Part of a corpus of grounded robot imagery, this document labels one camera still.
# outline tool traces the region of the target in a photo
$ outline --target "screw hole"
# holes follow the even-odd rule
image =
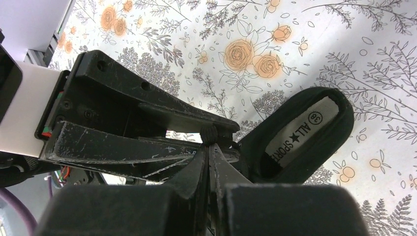
[[[105,72],[107,70],[107,63],[103,60],[99,60],[97,62],[97,68],[98,70]]]
[[[149,82],[142,82],[141,83],[141,88],[145,91],[150,91],[150,83]]]
[[[71,109],[72,104],[71,104],[71,102],[70,102],[70,101],[65,100],[65,101],[63,102],[63,106],[64,106],[64,109],[65,109],[65,110],[69,110],[69,109]]]
[[[55,121],[56,121],[56,123],[59,123],[59,122],[63,121],[64,119],[65,119],[65,117],[64,117],[64,116],[57,116],[57,117],[55,118]]]

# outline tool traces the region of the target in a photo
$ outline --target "shoe insole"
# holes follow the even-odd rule
[[[281,129],[268,144],[265,153],[281,167],[279,169],[285,168],[301,154],[302,146],[338,112],[333,100],[329,97],[321,99]]]

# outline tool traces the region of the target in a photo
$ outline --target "white floral wallpaper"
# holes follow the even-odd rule
[[[416,9],[414,0],[77,0],[50,67],[71,69],[100,49],[235,120],[237,139],[298,91],[338,88],[355,127],[307,184],[348,189],[371,235],[417,235]]]

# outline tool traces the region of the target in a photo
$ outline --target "rose illustration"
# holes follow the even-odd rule
[[[242,71],[251,63],[253,55],[253,46],[249,42],[239,39],[227,46],[224,62],[231,70]]]
[[[291,28],[289,26],[281,26],[272,33],[272,38],[275,41],[284,41],[291,35]]]
[[[126,31],[126,21],[119,19],[115,21],[115,33],[118,36],[122,36]]]
[[[67,41],[65,43],[65,52],[70,54],[72,51],[72,42],[71,41]]]
[[[65,32],[62,32],[61,37],[58,39],[58,45],[57,45],[57,47],[58,48],[62,48],[64,46],[64,44],[65,44],[65,40],[66,40],[66,34],[65,34]]]
[[[128,0],[125,4],[123,4],[123,11],[129,12],[132,10],[133,2],[131,0]]]
[[[116,11],[113,7],[107,7],[101,14],[101,27],[104,30],[110,30],[116,19]]]
[[[281,69],[279,57],[270,55],[255,56],[252,60],[255,72],[263,78],[272,78]]]

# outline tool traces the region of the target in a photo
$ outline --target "white plastic part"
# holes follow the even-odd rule
[[[0,151],[39,157],[43,141],[34,134],[60,72],[21,61],[16,63],[23,79],[0,123]]]

